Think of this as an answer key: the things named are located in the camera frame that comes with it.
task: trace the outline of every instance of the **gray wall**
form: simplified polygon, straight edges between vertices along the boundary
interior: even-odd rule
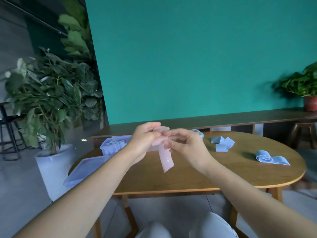
[[[19,57],[29,61],[29,56],[34,57],[34,52],[23,15],[0,1],[0,78],[16,67]],[[0,82],[0,102],[5,96],[4,82]]]

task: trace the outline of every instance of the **right hand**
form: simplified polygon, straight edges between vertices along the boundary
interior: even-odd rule
[[[200,173],[206,174],[208,166],[216,162],[198,133],[178,128],[162,134],[169,136],[168,140],[163,142],[164,149],[170,148],[171,152],[179,152]]]

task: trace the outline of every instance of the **rolled blue fabric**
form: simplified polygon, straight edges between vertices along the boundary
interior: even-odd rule
[[[265,150],[257,151],[256,152],[256,159],[262,163],[290,165],[289,162],[283,156],[271,157],[271,155]]]

